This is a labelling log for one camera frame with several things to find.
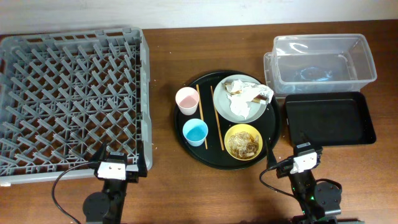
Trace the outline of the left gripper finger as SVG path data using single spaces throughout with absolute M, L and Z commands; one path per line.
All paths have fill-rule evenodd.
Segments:
M 147 165 L 142 141 L 137 142 L 137 168 L 139 177 L 147 177 Z
M 90 169 L 97 169 L 100 166 L 100 163 L 104 161 L 107 144 L 107 141 L 102 143 L 101 147 L 90 158 L 88 164 Z

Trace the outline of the rice and peanut shell scraps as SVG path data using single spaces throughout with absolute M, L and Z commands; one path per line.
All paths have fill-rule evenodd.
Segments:
M 253 137 L 248 132 L 242 131 L 233 134 L 228 140 L 232 155 L 238 159 L 250 159 L 259 150 L 259 136 Z

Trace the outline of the yellow bowl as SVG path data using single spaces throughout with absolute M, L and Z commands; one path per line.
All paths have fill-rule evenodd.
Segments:
M 250 158 L 250 159 L 238 159 L 238 158 L 234 157 L 234 156 L 232 155 L 231 151 L 230 151 L 229 146 L 228 146 L 228 140 L 229 140 L 229 138 L 230 138 L 233 134 L 236 134 L 236 133 L 239 133 L 239 132 L 242 132 L 242 131 L 248 132 L 248 133 L 251 134 L 253 137 L 256 137 L 256 135 L 259 136 L 259 150 L 256 152 L 255 156 L 252 157 L 252 158 Z M 255 127 L 253 127 L 253 126 L 251 126 L 251 125 L 248 125 L 248 124 L 236 124 L 236 125 L 230 127 L 230 128 L 228 129 L 228 131 L 226 132 L 225 136 L 224 136 L 224 147 L 225 147 L 225 149 L 227 150 L 227 152 L 228 152 L 233 158 L 235 158 L 235 159 L 237 159 L 237 160 L 240 160 L 240 161 L 251 161 L 251 160 L 253 160 L 254 158 L 256 158 L 256 157 L 262 152 L 263 146 L 264 146 L 264 143 L 263 143 L 262 136 L 261 136 L 260 132 L 259 132 Z

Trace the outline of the gold coffee sachet wrapper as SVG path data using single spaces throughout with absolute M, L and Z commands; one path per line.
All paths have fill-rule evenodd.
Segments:
M 230 94 L 230 95 L 238 95 L 243 92 L 242 89 L 233 91 L 232 89 L 232 83 L 231 82 L 226 82 L 223 84 L 225 90 Z M 253 98 L 251 101 L 253 103 L 259 103 L 259 104 L 265 104 L 266 101 L 268 100 L 268 97 L 262 96 L 262 95 L 257 95 L 255 98 Z

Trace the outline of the blue cup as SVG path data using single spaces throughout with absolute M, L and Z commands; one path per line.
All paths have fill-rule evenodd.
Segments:
M 208 135 L 208 126 L 201 119 L 189 119 L 183 125 L 182 133 L 189 145 L 198 147 L 205 142 Z

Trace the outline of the white napkin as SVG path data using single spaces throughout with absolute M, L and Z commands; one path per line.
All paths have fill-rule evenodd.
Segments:
M 243 92 L 238 95 L 227 94 L 228 99 L 231 101 L 230 110 L 235 115 L 242 116 L 243 118 L 249 116 L 250 108 L 248 102 L 252 102 L 251 100 L 257 95 L 268 97 L 268 100 L 263 105 L 269 104 L 274 96 L 274 91 L 263 84 L 242 82 L 241 80 L 233 80 L 231 83 L 233 91 L 242 89 Z

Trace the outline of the pink cup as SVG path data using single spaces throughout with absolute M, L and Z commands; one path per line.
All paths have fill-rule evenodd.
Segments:
M 193 115 L 198 107 L 199 94 L 192 87 L 183 87 L 176 93 L 175 101 L 179 110 L 184 115 Z

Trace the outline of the grey plate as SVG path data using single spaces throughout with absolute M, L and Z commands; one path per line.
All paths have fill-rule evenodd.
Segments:
M 232 82 L 233 80 L 241 80 L 242 82 L 251 82 L 256 84 L 261 84 L 259 81 L 250 77 L 248 75 L 230 75 L 224 79 L 222 79 L 214 89 L 214 100 L 217 112 L 228 121 L 234 123 L 250 123 L 252 121 L 257 120 L 263 112 L 265 112 L 267 105 L 248 102 L 250 112 L 247 118 L 243 118 L 242 116 L 235 115 L 230 110 L 231 101 L 228 99 L 228 92 L 225 90 L 223 84 L 226 82 Z

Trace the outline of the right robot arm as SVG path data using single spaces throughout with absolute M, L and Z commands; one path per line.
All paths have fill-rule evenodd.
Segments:
M 323 148 L 314 143 L 304 132 L 302 140 L 294 146 L 294 154 L 277 162 L 271 149 L 267 150 L 267 168 L 259 176 L 260 182 L 271 190 L 298 201 L 302 214 L 294 216 L 292 223 L 338 223 L 341 214 L 340 183 L 330 179 L 316 179 L 312 170 L 321 162 Z M 265 183 L 262 176 L 275 170 L 277 178 L 288 177 L 291 193 L 284 192 Z

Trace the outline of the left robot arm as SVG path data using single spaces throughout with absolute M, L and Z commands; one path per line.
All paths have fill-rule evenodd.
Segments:
M 120 223 L 123 213 L 127 185 L 147 177 L 144 148 L 140 143 L 137 170 L 127 169 L 127 155 L 121 152 L 106 152 L 107 143 L 102 143 L 89 160 L 89 168 L 94 170 L 97 179 L 104 182 L 103 189 L 89 195 L 83 203 L 83 213 L 87 223 Z

